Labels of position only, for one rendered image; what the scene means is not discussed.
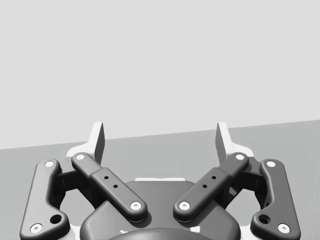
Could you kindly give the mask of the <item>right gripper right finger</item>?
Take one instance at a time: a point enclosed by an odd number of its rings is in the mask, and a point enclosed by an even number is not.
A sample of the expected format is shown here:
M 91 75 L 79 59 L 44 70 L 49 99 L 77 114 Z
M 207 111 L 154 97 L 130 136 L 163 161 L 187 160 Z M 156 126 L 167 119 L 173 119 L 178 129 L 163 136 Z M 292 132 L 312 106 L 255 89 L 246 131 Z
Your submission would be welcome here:
M 261 240 L 299 240 L 301 229 L 284 164 L 257 161 L 253 151 L 232 141 L 225 122 L 218 122 L 215 147 L 219 166 L 209 170 L 173 205 L 174 218 L 194 220 L 212 201 L 226 208 L 243 190 L 253 191 L 260 205 L 250 232 Z

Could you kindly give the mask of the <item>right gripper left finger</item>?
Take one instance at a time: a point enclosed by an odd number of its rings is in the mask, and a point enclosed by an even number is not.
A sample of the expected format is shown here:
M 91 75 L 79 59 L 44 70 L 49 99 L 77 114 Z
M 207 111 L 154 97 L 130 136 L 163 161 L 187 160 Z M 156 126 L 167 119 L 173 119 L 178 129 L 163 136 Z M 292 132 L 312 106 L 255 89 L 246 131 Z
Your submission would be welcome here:
M 19 237 L 22 240 L 61 240 L 72 232 L 60 207 L 66 192 L 78 189 L 94 208 L 110 203 L 127 221 L 148 216 L 147 203 L 110 169 L 101 166 L 105 148 L 102 122 L 93 124 L 86 143 L 72 147 L 62 162 L 39 161 L 32 177 Z

